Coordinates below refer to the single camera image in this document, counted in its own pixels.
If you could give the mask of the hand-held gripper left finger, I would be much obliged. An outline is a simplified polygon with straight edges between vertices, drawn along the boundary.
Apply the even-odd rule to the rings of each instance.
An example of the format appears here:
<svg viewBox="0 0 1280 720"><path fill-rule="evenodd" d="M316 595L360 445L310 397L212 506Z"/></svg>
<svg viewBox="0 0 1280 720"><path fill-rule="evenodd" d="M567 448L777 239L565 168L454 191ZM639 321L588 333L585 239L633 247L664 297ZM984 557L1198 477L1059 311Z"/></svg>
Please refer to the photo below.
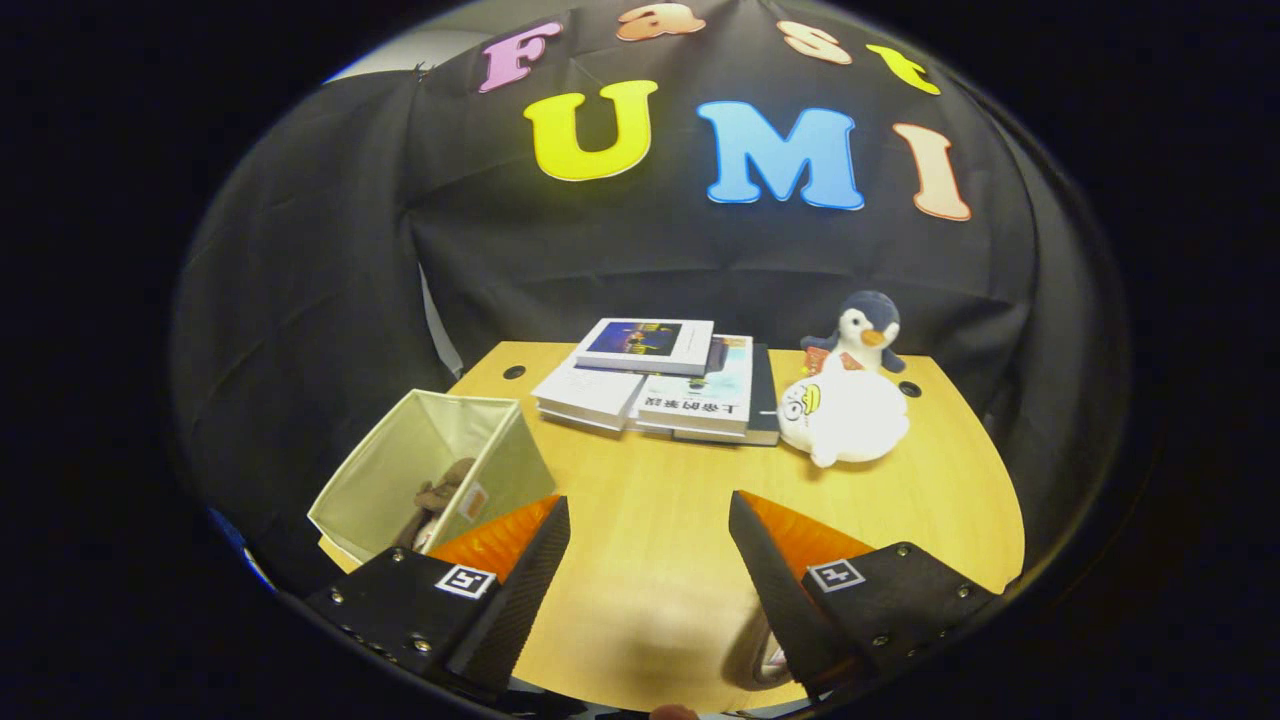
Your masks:
<svg viewBox="0 0 1280 720"><path fill-rule="evenodd" d="M567 497L548 495L428 553L390 547L305 606L384 664L493 701L509 684L570 537Z"/></svg>

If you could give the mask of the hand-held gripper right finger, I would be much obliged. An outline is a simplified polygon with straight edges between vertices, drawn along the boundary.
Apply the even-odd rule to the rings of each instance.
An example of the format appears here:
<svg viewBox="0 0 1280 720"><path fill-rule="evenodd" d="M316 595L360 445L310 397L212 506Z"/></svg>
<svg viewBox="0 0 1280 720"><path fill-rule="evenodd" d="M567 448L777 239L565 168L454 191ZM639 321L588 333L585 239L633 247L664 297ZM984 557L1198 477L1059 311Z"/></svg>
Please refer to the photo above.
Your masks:
<svg viewBox="0 0 1280 720"><path fill-rule="evenodd" d="M997 594L909 541L879 548L737 489L728 529L791 678L812 698L901 676Z"/></svg>

